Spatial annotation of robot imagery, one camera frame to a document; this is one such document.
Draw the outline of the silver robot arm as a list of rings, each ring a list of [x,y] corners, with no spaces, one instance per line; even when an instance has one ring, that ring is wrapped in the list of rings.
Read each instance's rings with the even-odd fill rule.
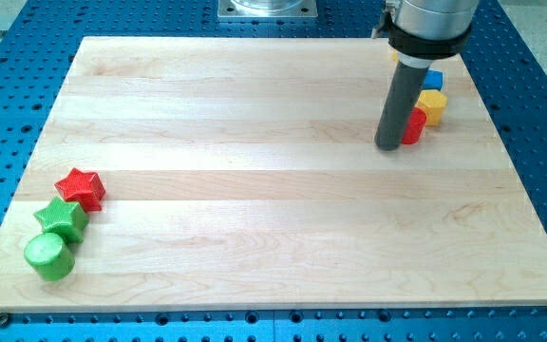
[[[428,68],[460,53],[471,33],[478,0],[388,0],[371,37],[387,36],[399,61]]]

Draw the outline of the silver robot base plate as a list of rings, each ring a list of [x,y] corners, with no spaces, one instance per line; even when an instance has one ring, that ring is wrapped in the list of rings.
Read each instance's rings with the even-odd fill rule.
[[[218,0],[219,19],[315,18],[315,0]]]

